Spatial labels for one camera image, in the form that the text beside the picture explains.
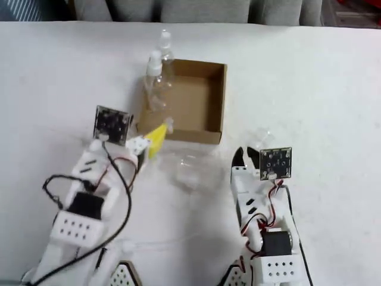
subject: cardboard box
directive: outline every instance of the cardboard box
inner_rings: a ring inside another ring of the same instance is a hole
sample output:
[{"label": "cardboard box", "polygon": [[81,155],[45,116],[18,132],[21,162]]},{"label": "cardboard box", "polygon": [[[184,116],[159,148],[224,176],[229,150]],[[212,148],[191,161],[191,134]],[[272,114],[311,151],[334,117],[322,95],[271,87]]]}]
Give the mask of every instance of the cardboard box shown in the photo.
[{"label": "cardboard box", "polygon": [[227,66],[203,61],[175,60],[173,68],[173,86],[164,95],[167,108],[164,111],[150,111],[144,95],[138,131],[150,132],[171,116],[174,120],[174,131],[167,135],[167,139],[220,143]]}]

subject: black cable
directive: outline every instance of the black cable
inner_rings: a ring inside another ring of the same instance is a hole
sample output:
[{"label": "black cable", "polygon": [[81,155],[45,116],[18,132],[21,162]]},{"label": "black cable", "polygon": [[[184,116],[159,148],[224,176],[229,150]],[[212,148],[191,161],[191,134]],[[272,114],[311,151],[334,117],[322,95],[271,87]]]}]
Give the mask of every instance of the black cable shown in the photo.
[{"label": "black cable", "polygon": [[43,183],[42,189],[46,192],[48,197],[58,206],[58,208],[60,210],[62,210],[64,208],[64,205],[62,204],[59,196],[53,195],[51,193],[51,191],[48,190],[48,184],[51,181],[53,181],[54,179],[58,179],[58,178],[68,179],[68,180],[72,180],[72,181],[79,181],[79,182],[81,182],[83,184],[84,188],[87,191],[93,192],[95,190],[95,186],[89,180],[84,180],[84,179],[77,178],[77,177],[74,177],[74,176],[62,175],[62,174],[56,174],[56,175],[50,176],[48,179],[46,179],[45,183]]},{"label": "black cable", "polygon": [[102,244],[100,244],[99,246],[95,247],[94,249],[90,250],[89,252],[85,253],[84,255],[80,256],[80,257],[77,257],[75,259],[73,259],[72,261],[69,261],[68,263],[65,263],[63,264],[62,266],[50,271],[49,273],[47,273],[46,275],[44,275],[43,277],[41,277],[40,279],[38,279],[35,283],[32,283],[31,286],[37,286],[41,283],[43,283],[45,280],[47,280],[48,278],[50,278],[51,276],[55,275],[56,273],[64,270],[65,268],[68,268],[69,266],[72,266],[74,265],[75,263],[77,262],[80,262],[81,260],[87,258],[88,256],[90,256],[91,254],[97,252],[98,250],[104,248],[107,244],[109,244],[122,230],[123,228],[126,226],[129,218],[130,218],[130,214],[131,214],[131,206],[132,206],[132,199],[131,199],[131,193],[130,193],[130,190],[129,190],[129,187],[127,186],[127,183],[126,183],[126,180],[124,180],[122,174],[120,173],[119,171],[119,168],[118,166],[115,164],[115,162],[113,161],[113,159],[111,158],[109,152],[107,151],[106,149],[106,146],[105,146],[105,143],[103,142],[102,144],[103,146],[103,149],[106,151],[107,153],[107,159],[110,161],[111,165],[114,167],[115,171],[118,173],[122,183],[123,183],[123,186],[124,188],[126,189],[126,194],[127,194],[127,198],[128,198],[128,202],[129,202],[129,206],[128,206],[128,209],[127,209],[127,214],[126,214],[126,217],[124,218],[124,221],[123,223],[121,224],[121,226],[118,228],[118,230],[115,231],[114,234],[112,234],[112,236],[110,236],[106,241],[104,241]]},{"label": "black cable", "polygon": [[[287,192],[287,199],[288,199],[288,206],[290,208],[290,212],[291,212],[291,216],[292,216],[292,220],[293,220],[293,223],[295,225],[295,228],[296,228],[296,223],[295,223],[295,218],[293,217],[293,213],[292,213],[292,202],[291,202],[291,194],[290,194],[290,190],[288,188],[287,185],[281,185],[279,186],[280,188],[284,188],[286,189],[286,192]],[[300,239],[300,236],[299,236],[299,246],[300,246],[300,251],[302,253],[302,257],[303,257],[303,261],[304,261],[304,267],[305,267],[305,271],[307,273],[307,277],[308,277],[308,281],[310,282],[310,286],[314,286],[314,284],[312,283],[312,278],[311,278],[311,274],[310,274],[310,270],[308,268],[308,263],[307,263],[307,259],[305,258],[305,253],[304,253],[304,250],[303,250],[303,245],[302,245],[302,241]]]}]

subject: circuit board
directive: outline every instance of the circuit board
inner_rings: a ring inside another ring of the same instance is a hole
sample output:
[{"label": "circuit board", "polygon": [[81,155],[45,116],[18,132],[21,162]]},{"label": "circuit board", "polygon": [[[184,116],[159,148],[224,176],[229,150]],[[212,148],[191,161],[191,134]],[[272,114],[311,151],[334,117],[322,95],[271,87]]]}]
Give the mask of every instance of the circuit board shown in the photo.
[{"label": "circuit board", "polygon": [[261,150],[261,181],[291,178],[291,159],[291,147]]},{"label": "circuit board", "polygon": [[106,108],[98,105],[93,130],[93,137],[98,139],[100,134],[108,135],[108,142],[123,146],[133,116],[129,113]]}]

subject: white table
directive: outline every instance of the white table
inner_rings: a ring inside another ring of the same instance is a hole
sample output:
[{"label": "white table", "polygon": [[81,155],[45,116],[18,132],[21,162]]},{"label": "white table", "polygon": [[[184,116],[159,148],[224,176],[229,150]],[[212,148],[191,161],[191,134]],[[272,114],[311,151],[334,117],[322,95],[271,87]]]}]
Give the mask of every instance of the white table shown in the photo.
[{"label": "white table", "polygon": [[381,32],[250,24],[0,23],[0,277],[38,263],[56,212],[42,183],[71,170],[97,104],[136,109],[163,28],[177,58],[228,65],[213,151],[227,178],[205,196],[171,186],[155,164],[146,170],[152,181],[136,181],[123,237],[163,242],[136,250],[143,284],[218,282],[243,245],[232,155],[245,132],[265,127],[274,147],[293,146],[288,184],[315,285],[380,285]]}]

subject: clear plastic bottle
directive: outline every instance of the clear plastic bottle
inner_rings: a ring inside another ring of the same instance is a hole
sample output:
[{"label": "clear plastic bottle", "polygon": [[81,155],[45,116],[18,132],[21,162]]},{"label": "clear plastic bottle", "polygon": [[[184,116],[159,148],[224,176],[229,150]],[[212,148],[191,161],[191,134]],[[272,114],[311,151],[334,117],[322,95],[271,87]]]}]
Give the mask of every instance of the clear plastic bottle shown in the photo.
[{"label": "clear plastic bottle", "polygon": [[152,111],[166,108],[163,92],[167,84],[161,75],[162,67],[161,52],[158,50],[152,51],[147,65],[146,76],[144,77],[144,89]]},{"label": "clear plastic bottle", "polygon": [[161,51],[161,60],[163,62],[163,77],[168,88],[172,87],[174,79],[173,61],[174,56],[171,50],[171,33],[163,30],[159,40],[159,49]]}]

